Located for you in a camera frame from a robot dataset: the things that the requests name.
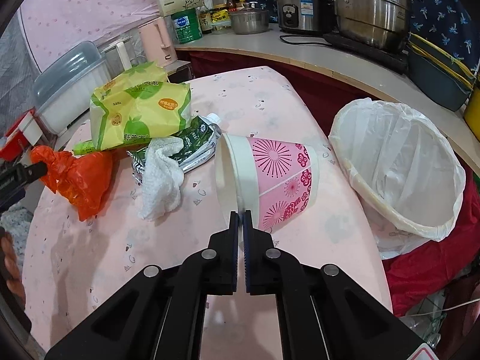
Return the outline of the orange plastic bag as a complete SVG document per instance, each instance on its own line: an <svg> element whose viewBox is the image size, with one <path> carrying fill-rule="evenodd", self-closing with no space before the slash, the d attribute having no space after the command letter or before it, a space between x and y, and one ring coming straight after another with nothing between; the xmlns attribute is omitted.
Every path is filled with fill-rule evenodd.
<svg viewBox="0 0 480 360"><path fill-rule="evenodd" d="M77 158L69 151L54 151L40 145L32 149L30 158L33 164L46 164L47 172L41 181L53 194L59 193L77 209L81 222L101 211L103 196L112 179L114 157L110 152L94 152Z"/></svg>

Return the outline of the green wasabi box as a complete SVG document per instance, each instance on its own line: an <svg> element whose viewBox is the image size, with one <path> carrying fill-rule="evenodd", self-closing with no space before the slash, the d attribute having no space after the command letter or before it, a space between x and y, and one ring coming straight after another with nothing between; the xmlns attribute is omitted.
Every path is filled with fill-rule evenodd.
<svg viewBox="0 0 480 360"><path fill-rule="evenodd" d="M95 145L91 140L78 142L72 148L72 152L76 156L91 154L95 151L96 151Z"/></svg>

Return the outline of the white paper towel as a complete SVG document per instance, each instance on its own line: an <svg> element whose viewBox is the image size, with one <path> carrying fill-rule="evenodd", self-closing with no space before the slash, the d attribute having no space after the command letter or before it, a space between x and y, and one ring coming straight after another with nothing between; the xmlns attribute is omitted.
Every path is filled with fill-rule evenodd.
<svg viewBox="0 0 480 360"><path fill-rule="evenodd" d="M182 139L175 136L154 138L148 145L142 174L141 219L155 221L180 205L184 172L172 156L183 146Z"/></svg>

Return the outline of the pink paper cup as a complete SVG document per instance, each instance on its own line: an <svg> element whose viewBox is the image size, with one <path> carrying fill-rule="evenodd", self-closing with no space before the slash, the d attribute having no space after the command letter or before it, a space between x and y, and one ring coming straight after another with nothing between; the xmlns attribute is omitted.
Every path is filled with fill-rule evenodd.
<svg viewBox="0 0 480 360"><path fill-rule="evenodd" d="M214 164L225 218L250 211L256 228L272 231L315 203L319 160L309 145L224 133Z"/></svg>

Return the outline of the yellow green snack bag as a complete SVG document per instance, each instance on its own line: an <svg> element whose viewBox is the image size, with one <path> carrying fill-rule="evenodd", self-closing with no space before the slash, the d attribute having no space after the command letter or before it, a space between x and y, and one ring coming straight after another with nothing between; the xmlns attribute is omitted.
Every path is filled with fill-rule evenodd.
<svg viewBox="0 0 480 360"><path fill-rule="evenodd" d="M139 64L93 91L89 115L95 150L169 137L191 125L191 86L170 82L155 62Z"/></svg>

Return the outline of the green foil pouch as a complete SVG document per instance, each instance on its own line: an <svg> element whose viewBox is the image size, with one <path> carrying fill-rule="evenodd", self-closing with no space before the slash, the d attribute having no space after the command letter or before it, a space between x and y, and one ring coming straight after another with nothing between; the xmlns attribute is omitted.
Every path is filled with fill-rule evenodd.
<svg viewBox="0 0 480 360"><path fill-rule="evenodd" d="M216 152L217 141L221 137L220 117L210 113L197 115L190 126L166 138L154 138L150 144L128 150L132 159L133 178L139 185L147 172L167 171L175 181L182 182L184 174L209 161Z"/></svg>

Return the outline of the trash bin with white liner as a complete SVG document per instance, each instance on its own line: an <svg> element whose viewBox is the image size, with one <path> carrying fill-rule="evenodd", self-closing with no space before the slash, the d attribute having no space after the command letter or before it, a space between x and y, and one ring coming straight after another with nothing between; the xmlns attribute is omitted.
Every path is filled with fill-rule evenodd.
<svg viewBox="0 0 480 360"><path fill-rule="evenodd" d="M359 196L381 259L451 234L465 170L422 113L402 103L357 99L334 117L329 143Z"/></svg>

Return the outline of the red cloth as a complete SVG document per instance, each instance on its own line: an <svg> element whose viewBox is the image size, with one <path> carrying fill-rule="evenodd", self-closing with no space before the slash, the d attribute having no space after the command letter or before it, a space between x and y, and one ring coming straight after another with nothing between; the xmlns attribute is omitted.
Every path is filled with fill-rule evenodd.
<svg viewBox="0 0 480 360"><path fill-rule="evenodd" d="M456 226L441 242L429 241L410 253L383 262L393 314L401 317L449 284L479 253L479 192L465 163L466 184Z"/></svg>

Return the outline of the white glass electric kettle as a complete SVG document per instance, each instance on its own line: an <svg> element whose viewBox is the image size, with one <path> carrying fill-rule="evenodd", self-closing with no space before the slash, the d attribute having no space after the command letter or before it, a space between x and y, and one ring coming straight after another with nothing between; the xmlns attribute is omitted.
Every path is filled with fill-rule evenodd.
<svg viewBox="0 0 480 360"><path fill-rule="evenodd" d="M112 78L145 62L142 51L135 48L132 37L120 37L102 46L99 50L106 58L107 69Z"/></svg>

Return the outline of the green tin can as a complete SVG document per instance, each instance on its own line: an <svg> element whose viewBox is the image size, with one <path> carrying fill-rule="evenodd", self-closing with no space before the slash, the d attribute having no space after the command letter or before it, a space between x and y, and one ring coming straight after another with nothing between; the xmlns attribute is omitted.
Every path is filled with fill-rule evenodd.
<svg viewBox="0 0 480 360"><path fill-rule="evenodd" d="M202 29L194 8L174 13L171 17L180 44L196 41L202 37Z"/></svg>

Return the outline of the yellow pot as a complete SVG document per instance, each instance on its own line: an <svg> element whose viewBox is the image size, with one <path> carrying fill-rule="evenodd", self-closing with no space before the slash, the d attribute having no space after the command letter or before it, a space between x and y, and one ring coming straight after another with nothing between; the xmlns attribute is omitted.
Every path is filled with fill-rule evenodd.
<svg viewBox="0 0 480 360"><path fill-rule="evenodd" d="M464 120L469 129L480 140L480 88L479 81L476 82L472 96L465 108Z"/></svg>

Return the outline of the dark sauce bottle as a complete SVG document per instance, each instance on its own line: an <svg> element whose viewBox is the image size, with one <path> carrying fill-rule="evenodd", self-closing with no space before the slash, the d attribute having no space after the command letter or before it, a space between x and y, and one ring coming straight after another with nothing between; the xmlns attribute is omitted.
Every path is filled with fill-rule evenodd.
<svg viewBox="0 0 480 360"><path fill-rule="evenodd" d="M234 0L226 0L226 6L228 11L236 11L237 5Z"/></svg>

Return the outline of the small steel pot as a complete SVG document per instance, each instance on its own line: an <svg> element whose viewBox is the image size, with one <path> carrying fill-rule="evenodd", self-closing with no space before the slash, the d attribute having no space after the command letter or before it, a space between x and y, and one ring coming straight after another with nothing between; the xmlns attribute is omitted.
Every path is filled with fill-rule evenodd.
<svg viewBox="0 0 480 360"><path fill-rule="evenodd" d="M269 11L244 8L230 11L231 28L237 35L264 33L269 30Z"/></svg>

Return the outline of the large steel steamer pot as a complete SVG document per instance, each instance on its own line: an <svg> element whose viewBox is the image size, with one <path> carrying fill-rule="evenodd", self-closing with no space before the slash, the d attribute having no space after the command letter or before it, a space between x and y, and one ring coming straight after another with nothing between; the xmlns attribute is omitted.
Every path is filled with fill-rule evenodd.
<svg viewBox="0 0 480 360"><path fill-rule="evenodd" d="M380 50L400 50L410 31L413 0L333 0L338 31Z"/></svg>

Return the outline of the silver rice cooker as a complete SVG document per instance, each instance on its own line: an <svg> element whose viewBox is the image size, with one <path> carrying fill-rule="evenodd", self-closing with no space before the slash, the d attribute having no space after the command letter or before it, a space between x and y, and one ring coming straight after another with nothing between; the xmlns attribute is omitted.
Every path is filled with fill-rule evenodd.
<svg viewBox="0 0 480 360"><path fill-rule="evenodd" d="M335 28L333 0L276 0L278 25L288 33L329 33Z"/></svg>

